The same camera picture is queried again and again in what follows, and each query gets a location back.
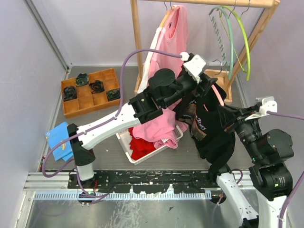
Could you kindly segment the salmon pink hanger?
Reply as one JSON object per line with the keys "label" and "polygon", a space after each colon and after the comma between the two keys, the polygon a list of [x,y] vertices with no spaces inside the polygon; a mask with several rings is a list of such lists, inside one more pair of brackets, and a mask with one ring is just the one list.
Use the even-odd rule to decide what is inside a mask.
{"label": "salmon pink hanger", "polygon": [[[222,72],[223,64],[222,64],[222,62],[221,62],[220,60],[218,60],[218,59],[212,60],[212,62],[216,62],[216,61],[218,61],[218,62],[220,63],[220,66],[221,66],[220,72],[216,74],[216,75],[219,75],[219,74]],[[221,95],[220,95],[218,89],[217,89],[214,85],[212,85],[211,88],[212,88],[214,94],[216,95],[219,104],[220,104],[221,106],[224,106],[225,103],[224,103],[224,101],[223,101],[223,99],[222,99],[222,97],[221,97]]]}

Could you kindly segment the black t shirt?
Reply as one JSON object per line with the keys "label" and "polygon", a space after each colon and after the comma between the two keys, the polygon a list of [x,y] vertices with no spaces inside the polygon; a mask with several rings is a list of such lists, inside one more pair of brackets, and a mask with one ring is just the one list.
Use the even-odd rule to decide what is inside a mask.
{"label": "black t shirt", "polygon": [[190,128],[191,138],[200,158],[211,164],[209,181],[215,183],[223,170],[229,171],[227,162],[235,150],[235,134],[226,133],[222,128],[218,108],[220,102],[213,89],[205,97],[196,97],[197,91],[186,95],[173,109],[175,119]]}

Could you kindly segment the mint green hanger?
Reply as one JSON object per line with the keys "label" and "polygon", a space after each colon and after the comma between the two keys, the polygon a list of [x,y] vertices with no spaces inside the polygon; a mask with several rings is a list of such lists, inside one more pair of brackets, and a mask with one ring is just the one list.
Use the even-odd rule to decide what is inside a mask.
{"label": "mint green hanger", "polygon": [[209,12],[209,19],[216,35],[224,71],[228,79],[231,79],[235,59],[233,29],[230,18],[223,7],[215,6]]}

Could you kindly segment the green plastic hanger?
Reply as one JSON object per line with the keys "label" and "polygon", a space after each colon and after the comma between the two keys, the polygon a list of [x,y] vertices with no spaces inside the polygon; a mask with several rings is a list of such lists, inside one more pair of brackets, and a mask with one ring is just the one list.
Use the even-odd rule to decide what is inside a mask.
{"label": "green plastic hanger", "polygon": [[234,50],[234,53],[235,53],[235,55],[236,55],[236,57],[237,57],[238,63],[239,63],[239,65],[240,65],[242,71],[243,71],[244,73],[247,74],[246,80],[248,81],[248,80],[250,79],[250,73],[251,73],[251,59],[250,59],[250,50],[249,50],[249,44],[248,44],[247,34],[246,34],[246,31],[245,31],[244,25],[243,25],[243,23],[242,23],[242,20],[241,20],[241,17],[242,17],[242,16],[239,16],[239,15],[234,11],[235,8],[232,9],[232,8],[230,8],[230,7],[228,7],[228,6],[220,6],[220,7],[221,7],[222,9],[227,9],[227,10],[229,11],[229,16],[228,16],[228,17],[230,17],[230,15],[233,14],[233,16],[235,17],[236,21],[237,21],[238,24],[239,24],[239,27],[240,27],[240,30],[241,30],[241,32],[242,32],[243,39],[244,39],[244,49],[245,49],[245,54],[246,54],[246,67],[247,67],[247,68],[245,68],[245,67],[242,66],[240,57],[237,55],[236,50],[235,50],[235,49],[233,49],[233,50]]}

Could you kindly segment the red t shirt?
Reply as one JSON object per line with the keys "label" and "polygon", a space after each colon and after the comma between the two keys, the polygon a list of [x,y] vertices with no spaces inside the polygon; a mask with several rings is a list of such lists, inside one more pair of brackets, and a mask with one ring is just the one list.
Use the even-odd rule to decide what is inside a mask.
{"label": "red t shirt", "polygon": [[131,158],[133,160],[138,160],[156,150],[152,142],[148,142],[141,138],[136,139],[133,136],[133,127],[129,128],[128,132],[132,138],[129,145],[130,149],[132,150]]}

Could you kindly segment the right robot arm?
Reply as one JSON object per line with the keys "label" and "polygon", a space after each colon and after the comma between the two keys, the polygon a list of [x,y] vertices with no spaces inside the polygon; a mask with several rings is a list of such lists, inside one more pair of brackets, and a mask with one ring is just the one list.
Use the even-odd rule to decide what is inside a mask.
{"label": "right robot arm", "polygon": [[285,161],[294,156],[291,136],[273,129],[263,134],[258,120],[277,115],[277,103],[258,102],[249,108],[218,106],[219,122],[224,133],[236,133],[249,154],[253,166],[249,176],[256,190],[258,211],[251,205],[233,180],[232,171],[224,164],[212,164],[208,180],[220,187],[239,217],[241,228],[284,228],[285,211],[293,192],[293,178]]}

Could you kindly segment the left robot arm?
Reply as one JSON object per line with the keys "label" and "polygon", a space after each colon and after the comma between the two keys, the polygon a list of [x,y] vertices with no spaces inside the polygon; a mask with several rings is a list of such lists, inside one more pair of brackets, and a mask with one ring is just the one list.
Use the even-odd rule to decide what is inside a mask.
{"label": "left robot arm", "polygon": [[90,188],[95,183],[93,148],[97,144],[116,133],[163,115],[165,108],[184,98],[194,89],[205,95],[216,81],[216,78],[211,78],[205,73],[200,73],[198,78],[194,78],[185,69],[176,77],[172,70],[163,68],[149,79],[149,85],[143,92],[130,99],[116,113],[83,126],[69,124],[67,131],[78,173],[78,183],[84,188]]}

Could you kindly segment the light pink t shirt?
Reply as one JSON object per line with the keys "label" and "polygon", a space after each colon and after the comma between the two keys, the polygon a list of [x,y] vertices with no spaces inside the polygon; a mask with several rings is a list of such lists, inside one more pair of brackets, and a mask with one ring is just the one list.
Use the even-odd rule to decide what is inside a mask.
{"label": "light pink t shirt", "polygon": [[[186,51],[188,36],[187,9],[183,5],[175,6],[162,27],[155,49],[179,55]],[[168,68],[174,72],[175,76],[178,76],[182,63],[183,61],[179,58],[153,53],[148,78],[162,68]]]}

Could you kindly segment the white t shirt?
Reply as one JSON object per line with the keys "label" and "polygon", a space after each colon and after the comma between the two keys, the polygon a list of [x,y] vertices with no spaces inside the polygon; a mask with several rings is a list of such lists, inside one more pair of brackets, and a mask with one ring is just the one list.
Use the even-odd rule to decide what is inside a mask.
{"label": "white t shirt", "polygon": [[[161,33],[161,29],[162,29],[161,27],[158,27],[156,29],[155,35],[154,35],[154,37],[152,39],[152,42],[151,42],[151,45],[150,45],[150,49],[155,49],[156,48],[157,41],[158,41],[159,35]],[[148,52],[146,60],[145,60],[144,65],[143,65],[142,80],[140,82],[137,93],[141,93],[147,87],[149,69],[150,69],[150,63],[151,63],[152,56],[153,56],[153,52]]]}

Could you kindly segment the orange hanger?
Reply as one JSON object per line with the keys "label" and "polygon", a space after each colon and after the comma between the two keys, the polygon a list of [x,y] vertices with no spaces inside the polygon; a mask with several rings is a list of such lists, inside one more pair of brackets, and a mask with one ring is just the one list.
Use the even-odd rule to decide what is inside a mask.
{"label": "orange hanger", "polygon": [[167,18],[169,17],[169,15],[171,14],[171,12],[173,11],[174,9],[174,6],[172,6],[172,1],[170,0],[169,1],[169,5],[170,5],[170,9],[166,8],[166,14],[165,16],[163,17],[161,23],[159,24],[159,27],[162,28],[167,20]]}

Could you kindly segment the wooden clothes rack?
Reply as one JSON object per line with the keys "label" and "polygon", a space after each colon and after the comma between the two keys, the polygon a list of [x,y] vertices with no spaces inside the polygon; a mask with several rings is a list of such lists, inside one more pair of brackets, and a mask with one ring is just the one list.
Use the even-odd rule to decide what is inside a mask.
{"label": "wooden clothes rack", "polygon": [[[270,21],[271,17],[273,16],[275,10],[280,4],[279,0],[177,0],[177,3],[189,3],[189,4],[204,4],[204,5],[225,5],[225,6],[237,6],[237,7],[249,7],[249,8],[263,8],[263,12],[255,24],[253,31],[251,32],[249,39],[248,39],[248,47],[251,51],[254,45],[256,44],[257,40],[259,39],[260,35],[262,34],[263,30],[265,29],[266,25]],[[134,39],[135,39],[135,47],[136,49],[141,49],[141,34],[140,34],[140,23],[139,23],[139,14],[138,14],[138,6],[137,1],[132,0],[130,1],[131,4],[131,12],[132,12],[132,20],[133,20],[133,31],[134,31]],[[249,58],[245,56],[245,49],[239,55],[240,63],[236,63],[233,66],[232,70],[232,77],[228,79],[223,74],[220,76],[223,78],[223,86],[225,91],[228,94],[227,99],[225,100],[226,103],[232,103],[232,89],[231,84],[235,80],[237,73],[241,68],[241,64],[244,61],[248,61]]]}

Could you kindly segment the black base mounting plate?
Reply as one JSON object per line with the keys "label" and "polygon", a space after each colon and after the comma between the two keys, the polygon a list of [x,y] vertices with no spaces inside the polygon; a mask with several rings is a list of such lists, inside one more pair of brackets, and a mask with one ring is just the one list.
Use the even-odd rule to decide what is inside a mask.
{"label": "black base mounting plate", "polygon": [[209,175],[201,170],[100,170],[93,178],[78,181],[75,174],[69,175],[68,188],[94,189],[97,193],[166,193],[173,188],[173,193],[204,193],[205,189],[217,189]]}

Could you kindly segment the rolled dark patterned sock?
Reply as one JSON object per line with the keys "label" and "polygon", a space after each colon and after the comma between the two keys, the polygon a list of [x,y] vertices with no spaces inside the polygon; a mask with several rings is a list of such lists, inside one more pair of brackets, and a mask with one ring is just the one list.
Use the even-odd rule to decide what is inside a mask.
{"label": "rolled dark patterned sock", "polygon": [[116,88],[116,89],[109,90],[106,92],[106,96],[107,96],[108,101],[120,99],[120,97],[121,97],[120,89]]}

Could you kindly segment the white perforated plastic basket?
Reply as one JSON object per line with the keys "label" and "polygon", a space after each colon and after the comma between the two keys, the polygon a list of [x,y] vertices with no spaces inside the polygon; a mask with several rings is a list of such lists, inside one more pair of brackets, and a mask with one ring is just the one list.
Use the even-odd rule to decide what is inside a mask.
{"label": "white perforated plastic basket", "polygon": [[145,130],[136,127],[117,133],[116,137],[129,162],[138,165],[165,149],[176,149],[183,129],[178,125],[162,129],[150,126]]}

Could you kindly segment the wooden compartment tray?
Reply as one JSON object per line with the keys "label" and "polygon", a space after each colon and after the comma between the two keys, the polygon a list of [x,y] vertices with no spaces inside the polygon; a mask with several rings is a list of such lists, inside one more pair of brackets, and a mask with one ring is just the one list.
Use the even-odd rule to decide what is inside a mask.
{"label": "wooden compartment tray", "polygon": [[[72,118],[104,108],[119,105],[120,99],[108,101],[106,92],[112,89],[120,88],[113,68],[97,71],[88,74],[89,82],[85,86],[76,87],[75,78],[69,78],[61,81],[61,94],[63,99],[63,90],[67,86],[74,86],[77,92],[77,98],[74,100],[63,100],[63,113],[66,118]],[[100,80],[104,84],[104,92],[92,94],[89,84]]]}

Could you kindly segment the rolled black sock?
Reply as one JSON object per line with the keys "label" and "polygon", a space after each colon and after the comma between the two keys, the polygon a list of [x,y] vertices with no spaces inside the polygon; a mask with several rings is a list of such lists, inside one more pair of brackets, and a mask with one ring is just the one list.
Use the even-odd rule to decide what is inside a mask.
{"label": "rolled black sock", "polygon": [[96,80],[89,84],[92,94],[101,93],[105,91],[104,84],[100,80]]}

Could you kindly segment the rolled green sock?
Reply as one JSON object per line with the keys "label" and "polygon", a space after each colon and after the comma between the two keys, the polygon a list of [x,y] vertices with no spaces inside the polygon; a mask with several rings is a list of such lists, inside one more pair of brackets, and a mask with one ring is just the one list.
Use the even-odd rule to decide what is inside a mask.
{"label": "rolled green sock", "polygon": [[75,85],[76,87],[81,87],[87,85],[89,82],[89,77],[87,73],[80,73],[76,78],[75,78]]}

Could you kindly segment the blue folded cloth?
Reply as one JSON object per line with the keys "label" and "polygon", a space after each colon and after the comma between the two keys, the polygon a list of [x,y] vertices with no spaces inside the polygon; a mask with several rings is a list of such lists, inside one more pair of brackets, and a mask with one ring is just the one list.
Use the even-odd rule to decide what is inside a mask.
{"label": "blue folded cloth", "polygon": [[[62,122],[58,126],[45,133],[47,143],[50,149],[53,149],[58,143],[69,137],[67,131],[68,123]],[[65,162],[72,158],[73,152],[70,142],[65,142],[52,152],[55,161],[63,159]]]}

